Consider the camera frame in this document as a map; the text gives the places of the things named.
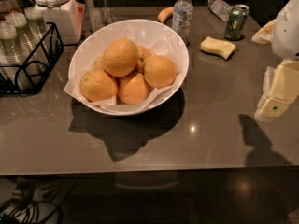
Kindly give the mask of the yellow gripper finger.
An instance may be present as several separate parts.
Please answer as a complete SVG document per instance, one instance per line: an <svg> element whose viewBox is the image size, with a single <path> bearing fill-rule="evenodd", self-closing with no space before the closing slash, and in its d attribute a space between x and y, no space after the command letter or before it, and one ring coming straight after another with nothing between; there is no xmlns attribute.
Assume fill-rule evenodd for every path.
<svg viewBox="0 0 299 224"><path fill-rule="evenodd" d="M255 118L270 121L279 118L299 96L299 62L283 60L264 73L263 95L257 104Z"/></svg>
<svg viewBox="0 0 299 224"><path fill-rule="evenodd" d="M264 27L252 37L252 41L257 44L269 44L272 41L272 30L275 24L275 20L271 20Z"/></svg>

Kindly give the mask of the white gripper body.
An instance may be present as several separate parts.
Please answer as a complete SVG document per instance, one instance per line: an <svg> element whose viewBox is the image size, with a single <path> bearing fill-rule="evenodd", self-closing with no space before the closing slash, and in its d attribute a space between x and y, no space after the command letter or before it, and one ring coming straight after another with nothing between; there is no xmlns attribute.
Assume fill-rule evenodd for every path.
<svg viewBox="0 0 299 224"><path fill-rule="evenodd" d="M281 59L299 59L299 0L289 0L272 28L272 51Z"/></svg>

